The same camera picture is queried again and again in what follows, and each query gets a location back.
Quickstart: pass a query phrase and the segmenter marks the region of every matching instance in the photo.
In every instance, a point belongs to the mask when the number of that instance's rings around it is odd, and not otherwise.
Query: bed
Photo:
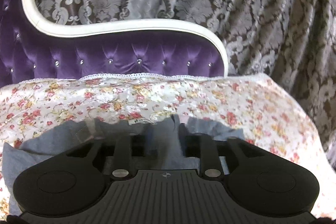
[[[165,19],[56,25],[34,0],[0,0],[0,18],[0,149],[68,120],[213,119],[313,172],[312,213],[336,218],[336,174],[315,125],[268,76],[227,77],[225,48],[209,30]],[[1,218],[8,195],[1,179]]]

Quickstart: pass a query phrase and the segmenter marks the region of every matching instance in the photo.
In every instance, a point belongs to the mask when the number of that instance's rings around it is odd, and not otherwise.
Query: ribbed black surface
[[[22,218],[31,224],[308,224],[314,220],[310,213],[288,218],[251,213],[237,205],[221,183],[203,180],[194,170],[140,170],[131,180],[114,182],[84,212],[63,218],[25,213]]]

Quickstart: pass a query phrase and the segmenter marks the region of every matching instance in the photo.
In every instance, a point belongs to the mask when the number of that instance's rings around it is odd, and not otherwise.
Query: black plastic device
[[[238,138],[214,141],[179,126],[200,170],[135,170],[143,135],[93,140],[22,172],[13,186],[20,224],[305,224],[319,194],[305,168]],[[109,174],[105,159],[113,156]],[[225,175],[220,156],[226,157]]]

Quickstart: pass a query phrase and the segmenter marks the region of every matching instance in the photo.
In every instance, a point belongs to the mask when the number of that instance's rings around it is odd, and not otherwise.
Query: purple tufted headboard
[[[198,25],[166,19],[62,26],[34,0],[0,0],[0,87],[96,73],[227,75],[222,42]]]

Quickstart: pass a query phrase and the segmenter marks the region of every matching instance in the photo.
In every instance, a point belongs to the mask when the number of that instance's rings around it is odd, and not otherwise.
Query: pink rose print
[[[183,98],[181,95],[177,96],[176,99],[177,99],[180,103],[183,102],[183,100],[184,100],[184,98]]]
[[[103,122],[105,121],[104,118],[100,117],[100,116],[97,116],[96,119],[98,119],[99,121]]]
[[[136,101],[137,101],[137,102],[143,102],[144,99],[145,99],[145,96],[140,95],[140,94],[137,94],[137,95],[136,95]]]
[[[7,117],[6,117],[6,119],[9,120],[9,119],[11,119],[11,117],[13,117],[13,116],[14,116],[14,113],[9,113],[9,114],[7,115]]]
[[[234,115],[232,112],[228,112],[226,115],[229,125],[234,126],[237,123],[236,115]]]
[[[290,158],[291,162],[298,163],[298,160],[300,159],[299,155],[295,152],[293,154],[293,157]]]
[[[233,83],[233,85],[232,85],[232,89],[233,89],[234,91],[240,91],[240,87],[239,87],[239,85],[238,85],[237,83]]]
[[[255,140],[252,139],[246,139],[245,141],[253,145],[255,144]]]
[[[98,85],[99,83],[100,83],[100,79],[91,79],[91,80],[85,81],[86,85]]]
[[[141,115],[140,115],[139,112],[132,112],[132,113],[130,113],[130,116],[131,116],[133,119],[141,118]]]
[[[53,97],[55,95],[55,92],[53,92],[52,90],[49,90],[47,93],[47,97]]]
[[[35,118],[32,115],[27,116],[23,121],[22,124],[29,124],[31,123]]]
[[[94,94],[92,92],[85,92],[84,93],[84,98],[85,99],[90,99]]]
[[[18,105],[18,107],[23,107],[23,106],[25,105],[25,103],[26,103],[26,100],[20,100],[20,101],[17,103],[17,105]]]
[[[34,110],[33,111],[33,115],[35,116],[35,117],[37,117],[37,116],[41,116],[41,111],[38,109],[38,110]]]
[[[279,155],[279,151],[275,146],[272,146],[269,151],[275,155]]]
[[[70,121],[74,118],[74,115],[70,115],[68,118],[64,119],[65,121]]]
[[[205,105],[203,105],[203,104],[199,104],[197,107],[198,107],[198,109],[200,109],[200,110],[207,110],[207,108],[206,108]]]
[[[109,109],[111,106],[108,103],[105,103],[105,104],[101,104],[99,107],[101,109]]]
[[[20,141],[20,139],[16,139],[14,141],[14,148],[19,148],[21,144],[22,144],[22,141]]]
[[[287,116],[286,113],[282,113],[280,117],[283,118],[283,120],[284,120],[285,122],[287,122],[287,123],[290,122],[290,119],[289,119],[289,117]]]

